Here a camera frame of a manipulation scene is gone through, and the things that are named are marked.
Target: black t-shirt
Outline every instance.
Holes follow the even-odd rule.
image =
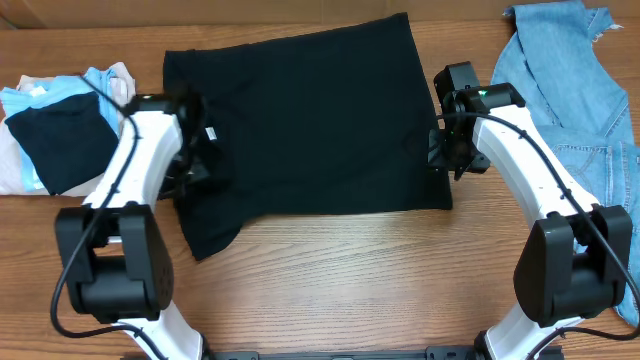
[[[5,121],[51,195],[102,174],[118,146],[95,92],[28,108]]]
[[[206,98],[197,155],[211,178],[177,206],[193,255],[265,214],[450,209],[427,169],[431,95],[406,14],[205,51],[168,51],[167,93]]]

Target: wooden table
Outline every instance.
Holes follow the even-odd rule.
[[[640,19],[617,20],[625,29],[610,32],[594,47],[629,92],[639,138]],[[331,27],[1,31],[0,85],[14,87],[21,74],[69,74],[123,61],[140,93],[158,93],[167,49],[221,48]],[[427,79],[447,64],[470,60],[483,84],[513,31],[506,21],[418,22],[412,29]],[[171,203],[160,202],[156,217],[173,258],[175,302],[215,351],[470,344],[514,304],[513,269],[529,233],[495,169],[465,175],[453,184],[453,194],[453,211],[259,219],[228,249],[199,264]],[[0,198],[1,359],[117,359],[138,352],[123,334],[70,340],[49,323],[50,297],[61,271],[53,220],[61,207],[80,202]],[[67,327],[96,326],[90,316],[72,311],[66,292],[60,313]],[[611,310],[586,325],[630,331]],[[570,335],[561,343],[569,359],[640,358],[640,341]]]

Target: blue denim jeans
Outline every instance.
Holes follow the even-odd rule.
[[[622,205],[633,220],[629,269],[640,282],[640,148],[627,93],[611,79],[592,43],[616,29],[606,8],[580,1],[514,6],[517,32],[491,80],[510,82],[527,102],[536,128],[569,173],[604,206]],[[629,287],[616,308],[638,323]]]

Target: folded clothing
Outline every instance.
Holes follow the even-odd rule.
[[[109,73],[115,74],[114,77],[109,79],[109,84],[111,88],[111,98],[120,105],[127,104],[131,98],[135,95],[135,81],[129,75],[127,68],[121,62],[116,63],[109,67],[107,71]],[[43,89],[38,89],[38,87],[42,86],[42,84],[50,83],[55,78],[35,78],[23,75],[20,78],[20,83],[16,87],[21,93],[25,95],[29,95],[32,97],[39,97],[46,94],[46,91],[42,93]],[[70,91],[66,92],[68,96],[76,94],[73,92],[73,89],[68,89]],[[3,98],[7,92],[0,92],[0,99]],[[22,99],[17,98],[15,96],[9,96],[8,106],[12,106],[11,100]],[[117,129],[121,128],[122,123],[122,115],[118,113],[117,116]],[[27,168],[29,170],[22,171],[22,163],[23,159],[21,159],[21,155],[23,158],[28,160]],[[32,186],[25,186],[23,182],[23,177],[26,175],[31,175],[31,179],[36,179],[35,182],[27,182],[27,185],[31,184]],[[97,176],[94,179],[91,179],[83,184],[80,184],[61,195],[65,196],[86,196],[90,194],[93,190],[95,190],[97,184],[100,182],[101,176]],[[38,175],[33,168],[33,164],[31,160],[26,155],[26,153],[22,152],[20,145],[13,138],[9,128],[7,128],[6,124],[0,122],[0,195],[47,195],[48,192],[44,189],[44,185],[39,181]]]
[[[406,14],[207,51],[168,51],[165,92],[206,98],[211,177],[177,202],[196,259],[264,214],[452,207],[426,167],[438,124]]]
[[[100,71],[89,68],[84,75],[85,79],[97,86],[107,96],[112,96],[110,80],[116,76],[114,69]],[[0,91],[0,100],[7,117],[26,110],[27,108],[39,109],[55,104],[69,96],[93,92],[91,87],[85,84],[77,76],[57,76],[53,79],[36,80],[30,91],[4,88]],[[107,120],[113,131],[117,134],[117,111],[107,99],[100,99],[100,112]],[[33,163],[24,149],[20,151],[22,182],[27,191],[43,188],[43,184],[34,169]]]
[[[102,174],[118,146],[95,92],[28,108],[5,122],[51,195]]]

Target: light blue shirt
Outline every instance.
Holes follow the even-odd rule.
[[[114,70],[100,71],[89,68],[84,78],[90,81],[97,88],[102,90],[107,96],[112,96],[110,79],[115,77]],[[40,109],[51,104],[55,104],[69,96],[86,94],[93,91],[89,85],[85,84],[77,76],[57,76],[53,81],[37,81],[34,88],[41,86],[46,92],[33,96],[28,92],[21,92],[11,88],[4,88],[0,91],[0,101],[4,107],[7,117],[11,117],[28,108]],[[109,104],[108,100],[99,96],[100,114],[106,119],[111,129],[118,135],[118,114],[117,110]],[[33,162],[27,153],[20,147],[21,178],[25,191],[34,191],[44,188],[40,181]]]

